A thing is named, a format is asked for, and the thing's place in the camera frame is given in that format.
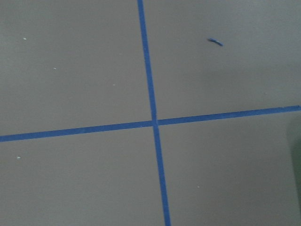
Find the small blue tape scrap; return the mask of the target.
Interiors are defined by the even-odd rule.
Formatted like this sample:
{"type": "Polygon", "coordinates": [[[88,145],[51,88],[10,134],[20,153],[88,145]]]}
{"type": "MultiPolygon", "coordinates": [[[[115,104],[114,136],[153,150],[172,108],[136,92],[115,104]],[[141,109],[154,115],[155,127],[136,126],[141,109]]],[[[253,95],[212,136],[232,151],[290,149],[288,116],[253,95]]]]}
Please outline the small blue tape scrap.
{"type": "Polygon", "coordinates": [[[216,40],[216,39],[208,38],[207,40],[208,40],[209,42],[215,43],[215,44],[217,44],[217,45],[219,45],[219,46],[221,46],[221,47],[224,46],[223,43],[221,43],[220,41],[218,41],[218,40],[216,40]]]}

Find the vertical blue tape strip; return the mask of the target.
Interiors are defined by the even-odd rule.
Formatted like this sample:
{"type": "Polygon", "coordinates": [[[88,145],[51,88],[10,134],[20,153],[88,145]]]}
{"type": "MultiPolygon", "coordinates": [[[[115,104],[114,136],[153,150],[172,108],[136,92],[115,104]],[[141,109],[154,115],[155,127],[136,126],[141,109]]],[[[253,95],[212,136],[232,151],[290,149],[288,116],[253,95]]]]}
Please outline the vertical blue tape strip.
{"type": "Polygon", "coordinates": [[[146,26],[143,1],[138,0],[137,6],[138,6],[138,13],[139,13],[143,56],[144,56],[145,71],[147,77],[148,93],[149,93],[151,123],[153,128],[154,144],[155,144],[156,159],[157,159],[157,166],[158,166],[158,178],[159,178],[159,185],[160,185],[164,224],[166,226],[170,226],[171,218],[170,218],[168,195],[167,195],[167,188],[166,188],[166,177],[165,177],[164,161],[162,155],[160,132],[159,132],[159,125],[158,125],[158,118],[157,118],[156,98],[155,98],[155,90],[153,84],[151,59],[150,59],[151,57],[150,57],[150,51],[148,45],[147,26],[146,26]]]}

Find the horizontal blue tape strip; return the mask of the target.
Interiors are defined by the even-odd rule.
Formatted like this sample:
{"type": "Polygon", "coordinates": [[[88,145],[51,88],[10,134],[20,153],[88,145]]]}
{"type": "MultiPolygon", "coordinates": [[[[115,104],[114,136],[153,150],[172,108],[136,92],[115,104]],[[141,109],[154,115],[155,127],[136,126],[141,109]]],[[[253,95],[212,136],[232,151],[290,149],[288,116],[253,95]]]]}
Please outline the horizontal blue tape strip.
{"type": "MultiPolygon", "coordinates": [[[[248,116],[256,116],[256,115],[297,112],[300,110],[301,107],[299,105],[295,105],[295,106],[267,108],[267,109],[258,109],[258,110],[247,110],[247,111],[240,111],[240,112],[216,113],[216,114],[208,114],[208,115],[159,119],[157,124],[159,126],[165,126],[165,125],[183,124],[183,123],[191,123],[191,122],[240,118],[240,117],[248,117],[248,116]]],[[[51,130],[51,131],[3,135],[0,137],[0,141],[11,142],[11,141],[18,141],[18,140],[71,136],[71,135],[86,134],[86,133],[115,131],[115,130],[123,130],[123,129],[136,129],[136,128],[145,128],[145,127],[152,127],[152,126],[153,126],[152,121],[137,121],[137,122],[100,125],[100,126],[92,126],[92,127],[59,129],[59,130],[51,130]]]]}

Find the green plastic tray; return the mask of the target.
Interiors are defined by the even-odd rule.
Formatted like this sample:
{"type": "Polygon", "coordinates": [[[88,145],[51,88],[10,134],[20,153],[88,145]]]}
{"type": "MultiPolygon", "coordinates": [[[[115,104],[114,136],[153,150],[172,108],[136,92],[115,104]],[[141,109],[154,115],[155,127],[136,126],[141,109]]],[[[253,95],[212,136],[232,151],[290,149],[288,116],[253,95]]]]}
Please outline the green plastic tray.
{"type": "Polygon", "coordinates": [[[290,148],[294,178],[298,190],[301,188],[301,116],[293,118],[286,130],[290,148]]]}

